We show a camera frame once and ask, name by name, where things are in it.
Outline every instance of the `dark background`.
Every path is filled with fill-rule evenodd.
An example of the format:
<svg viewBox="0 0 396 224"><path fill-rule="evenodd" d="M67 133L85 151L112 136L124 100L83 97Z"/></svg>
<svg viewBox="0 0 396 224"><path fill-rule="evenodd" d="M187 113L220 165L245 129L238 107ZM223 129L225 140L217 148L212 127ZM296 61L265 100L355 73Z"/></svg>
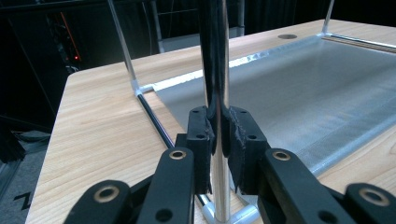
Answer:
<svg viewBox="0 0 396 224"><path fill-rule="evenodd" d="M39 3L44 1L0 0L0 7ZM230 26L236 26L238 1L227 3ZM324 19L329 3L246 0L245 33ZM162 38L199 32L196 1L158 0L156 4ZM122 1L116 8L131 57L159 53L151 4ZM332 18L396 26L395 13L385 0L337 0ZM0 34L0 125L12 130L50 133L67 77L77 70L122 61L106 5L18 16L3 13Z"/></svg>

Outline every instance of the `light wood surface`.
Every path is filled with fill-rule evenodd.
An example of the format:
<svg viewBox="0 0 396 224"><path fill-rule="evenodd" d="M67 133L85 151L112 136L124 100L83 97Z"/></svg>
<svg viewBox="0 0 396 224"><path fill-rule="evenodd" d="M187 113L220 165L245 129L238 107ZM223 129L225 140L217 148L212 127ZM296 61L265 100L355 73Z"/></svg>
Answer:
<svg viewBox="0 0 396 224"><path fill-rule="evenodd" d="M230 59L319 33L314 21L230 41ZM394 28L332 21L330 31L374 41L396 41ZM141 85L201 69L200 49L190 48L133 60ZM184 131L155 92L145 94L175 139ZM27 223L62 223L82 193L97 182L117 179L130 186L152 175L165 146L134 97L124 63L70 76L49 142ZM396 127L345 158L319 177L336 190L352 182L376 184L396 194ZM240 202L233 198L236 211ZM196 223L203 223L196 211Z"/></svg>

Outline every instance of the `aluminum sheet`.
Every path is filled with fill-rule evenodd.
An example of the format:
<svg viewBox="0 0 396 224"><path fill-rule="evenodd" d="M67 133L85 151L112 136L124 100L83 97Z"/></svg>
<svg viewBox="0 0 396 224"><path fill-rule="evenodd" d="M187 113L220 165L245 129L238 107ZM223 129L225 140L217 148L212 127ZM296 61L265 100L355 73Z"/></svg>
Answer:
<svg viewBox="0 0 396 224"><path fill-rule="evenodd" d="M238 62L230 69L231 105L248 110L272 147L293 151L314 175L396 123L393 53L312 36ZM185 130L189 111L205 104L199 73L157 85Z"/></svg>

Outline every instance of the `metal bar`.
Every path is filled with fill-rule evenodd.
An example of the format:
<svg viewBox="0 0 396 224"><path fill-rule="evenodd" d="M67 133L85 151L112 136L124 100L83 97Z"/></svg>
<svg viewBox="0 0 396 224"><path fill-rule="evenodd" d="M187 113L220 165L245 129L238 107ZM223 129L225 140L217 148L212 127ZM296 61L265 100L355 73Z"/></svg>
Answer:
<svg viewBox="0 0 396 224"><path fill-rule="evenodd" d="M152 8L152 14L154 15L155 31L157 33L158 50L160 53L165 53L165 50L163 49L163 36L161 35L160 20L158 19L158 16L160 14L158 13L156 2L151 1L150 3L151 3L151 8Z"/></svg>
<svg viewBox="0 0 396 224"><path fill-rule="evenodd" d="M396 46L390 44L378 43L374 41L363 40L355 37L336 35L336 34L327 34L322 38L340 43L351 44L359 47L364 47L369 49L379 49L379 50L396 53Z"/></svg>
<svg viewBox="0 0 396 224"><path fill-rule="evenodd" d="M197 199L201 206L205 206L210 203L210 199L205 194L197 194Z"/></svg>
<svg viewBox="0 0 396 224"><path fill-rule="evenodd" d="M207 118L216 134L212 152L212 186L215 199L215 220L230 220L229 154L229 52L228 20L225 0L198 1L201 52L204 66Z"/></svg>
<svg viewBox="0 0 396 224"><path fill-rule="evenodd" d="M238 36L245 35L245 0L238 1Z"/></svg>
<svg viewBox="0 0 396 224"><path fill-rule="evenodd" d="M159 16L163 16L163 15L169 15L169 14L176 14L176 13L182 13L182 12L191 12L191 11L196 11L196 8L192 8L192 9L186 9L186 10L180 10L180 11L170 11L170 12L160 12L158 13Z"/></svg>
<svg viewBox="0 0 396 224"><path fill-rule="evenodd" d="M175 144L173 143L169 134L166 132L165 128L161 125L160 121L155 116L143 94L137 95L137 98L139 99L140 104L145 108L149 118L151 119L152 124L154 125L163 142L168 148L173 148Z"/></svg>
<svg viewBox="0 0 396 224"><path fill-rule="evenodd" d="M129 76L132 79L131 86L132 86L132 89L134 90L134 95L136 95L136 96L140 95L140 94L142 94L142 92L140 91L139 84L136 79L136 75L134 74L134 68L132 67L132 63L131 63L131 56L129 55L129 50L126 45L124 35L122 33L122 29L120 26L120 22L119 22L119 18L117 16L116 9L114 7L113 0L107 0L107 3L108 3L108 7L110 8L111 16L113 17L114 25L116 26L116 29L117 29L117 34L120 39L124 62L125 62L126 68L128 70Z"/></svg>
<svg viewBox="0 0 396 224"><path fill-rule="evenodd" d="M330 2L329 5L329 10L327 11L327 16L326 16L326 20L323 23L323 27L322 27L322 34L325 35L328 32L329 29L329 21L330 21L330 17L332 16L332 7L334 6L334 0L332 0Z"/></svg>
<svg viewBox="0 0 396 224"><path fill-rule="evenodd" d="M116 0L116 3L140 3L153 0ZM100 7L105 6L104 0L74 0L56 3L42 3L36 5L23 5L15 7L0 7L0 18L21 16L35 13L51 13L67 10L81 9L84 7Z"/></svg>
<svg viewBox="0 0 396 224"><path fill-rule="evenodd" d="M209 224L214 224L215 206L207 203L202 208L202 213ZM260 217L260 213L254 205L249 204L231 216L230 223L249 224Z"/></svg>

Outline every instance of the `metal rod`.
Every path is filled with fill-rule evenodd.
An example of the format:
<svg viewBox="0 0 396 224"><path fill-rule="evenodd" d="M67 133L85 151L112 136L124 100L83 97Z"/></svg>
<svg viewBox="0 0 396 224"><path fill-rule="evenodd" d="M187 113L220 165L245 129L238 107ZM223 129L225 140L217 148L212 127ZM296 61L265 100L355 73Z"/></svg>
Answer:
<svg viewBox="0 0 396 224"><path fill-rule="evenodd" d="M212 186L216 207L215 221L230 220L229 154L229 52L225 0L198 1L201 52L204 66L207 118L216 134L212 151Z"/></svg>
<svg viewBox="0 0 396 224"><path fill-rule="evenodd" d="M152 8L152 13L154 14L154 24L155 24L155 31L157 33L157 43L158 43L158 51L160 53L165 53L165 50L163 49L163 37L161 35L161 26L160 26L160 20L158 16L160 15L157 10L157 2L156 1L151 1L151 8Z"/></svg>
<svg viewBox="0 0 396 224"><path fill-rule="evenodd" d="M238 1L238 36L245 35L245 0Z"/></svg>
<svg viewBox="0 0 396 224"><path fill-rule="evenodd" d="M114 7L113 0L107 0L108 7L110 8L111 16L113 17L114 25L116 26L117 34L120 39L120 44L122 47L122 53L126 68L128 70L128 74L131 77L131 86L134 90L134 95L140 95L142 92L140 91L139 84L137 83L136 75L134 74L134 68L131 63L131 56L129 55L129 50L125 42L124 35L122 33L122 29L119 22L119 17L117 16L116 9Z"/></svg>
<svg viewBox="0 0 396 224"><path fill-rule="evenodd" d="M139 99L140 104L143 106L143 108L145 108L149 118L151 119L152 124L154 125L155 129L157 130L158 134L160 135L161 139L166 144L166 146L168 148L175 147L172 138L169 136L163 125L157 119L157 116L155 116L154 112L152 111L151 107L149 106L143 94L137 95L137 98Z"/></svg>
<svg viewBox="0 0 396 224"><path fill-rule="evenodd" d="M192 8L192 9L179 10L179 11L160 12L160 13L158 13L158 15L163 16L163 15L177 14L177 13L183 13L183 12L191 12L191 11L196 11L196 10L197 10L196 8Z"/></svg>
<svg viewBox="0 0 396 224"><path fill-rule="evenodd" d="M205 194L197 194L196 196L201 206L205 206L210 203L210 199Z"/></svg>
<svg viewBox="0 0 396 224"><path fill-rule="evenodd" d="M328 39L328 40L338 41L341 43L354 44L354 45L366 47L369 49L380 49L380 50L389 51L389 52L396 52L395 45L378 43L378 42L369 41L369 40L363 40L363 39L359 39L356 37L330 34L330 35L325 35L323 38Z"/></svg>
<svg viewBox="0 0 396 224"><path fill-rule="evenodd" d="M334 0L332 0L330 2L329 5L329 10L327 11L327 16L326 16L326 20L323 23L323 27L322 27L322 34L326 35L329 29L329 21L330 21L330 17L332 16L332 7L334 6Z"/></svg>

